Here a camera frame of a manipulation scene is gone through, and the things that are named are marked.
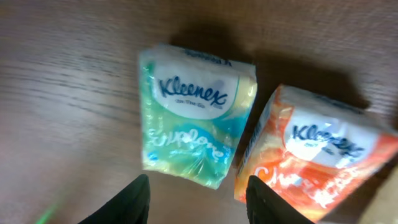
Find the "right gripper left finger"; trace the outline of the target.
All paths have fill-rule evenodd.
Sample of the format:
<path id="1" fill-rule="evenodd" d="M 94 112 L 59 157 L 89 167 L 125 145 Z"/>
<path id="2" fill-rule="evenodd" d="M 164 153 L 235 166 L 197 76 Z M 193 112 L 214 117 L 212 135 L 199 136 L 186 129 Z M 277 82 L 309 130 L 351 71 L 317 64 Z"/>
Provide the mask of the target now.
<path id="1" fill-rule="evenodd" d="M 79 224 L 146 224 L 149 208 L 149 177 L 141 174 Z"/>

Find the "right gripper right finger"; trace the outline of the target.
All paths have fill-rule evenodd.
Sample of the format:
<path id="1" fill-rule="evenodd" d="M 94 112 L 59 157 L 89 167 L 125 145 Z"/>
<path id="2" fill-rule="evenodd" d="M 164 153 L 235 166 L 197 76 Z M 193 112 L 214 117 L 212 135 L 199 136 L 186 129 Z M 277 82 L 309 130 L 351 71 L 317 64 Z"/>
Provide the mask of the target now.
<path id="1" fill-rule="evenodd" d="M 255 175 L 248 180 L 246 208 L 250 224 L 314 224 Z"/>

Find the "orange tissue pack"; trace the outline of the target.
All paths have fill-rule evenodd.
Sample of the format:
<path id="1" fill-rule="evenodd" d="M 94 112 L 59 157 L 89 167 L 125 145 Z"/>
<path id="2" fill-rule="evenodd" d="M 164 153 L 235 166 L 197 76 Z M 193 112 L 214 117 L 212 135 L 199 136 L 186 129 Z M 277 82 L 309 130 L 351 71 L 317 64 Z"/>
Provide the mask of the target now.
<path id="1" fill-rule="evenodd" d="M 363 110 L 288 85 L 271 95 L 246 148 L 234 197 L 252 175 L 313 222 L 397 153 L 397 133 Z"/>

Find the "teal tissue pack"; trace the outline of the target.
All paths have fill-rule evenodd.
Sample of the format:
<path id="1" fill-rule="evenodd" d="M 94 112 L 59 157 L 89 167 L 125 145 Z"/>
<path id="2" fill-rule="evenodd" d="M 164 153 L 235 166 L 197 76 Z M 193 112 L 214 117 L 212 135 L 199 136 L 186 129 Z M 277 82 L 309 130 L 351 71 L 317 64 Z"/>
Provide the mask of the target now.
<path id="1" fill-rule="evenodd" d="M 217 189 L 257 93 L 256 68 L 173 45 L 139 54 L 142 166 Z"/>

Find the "beige snack bag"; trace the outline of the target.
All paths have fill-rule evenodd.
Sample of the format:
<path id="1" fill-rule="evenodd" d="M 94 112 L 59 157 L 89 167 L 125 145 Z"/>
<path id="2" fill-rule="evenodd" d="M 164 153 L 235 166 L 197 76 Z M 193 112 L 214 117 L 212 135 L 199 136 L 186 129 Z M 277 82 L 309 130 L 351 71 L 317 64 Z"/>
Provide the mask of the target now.
<path id="1" fill-rule="evenodd" d="M 397 167 L 359 219 L 359 224 L 397 224 Z"/>

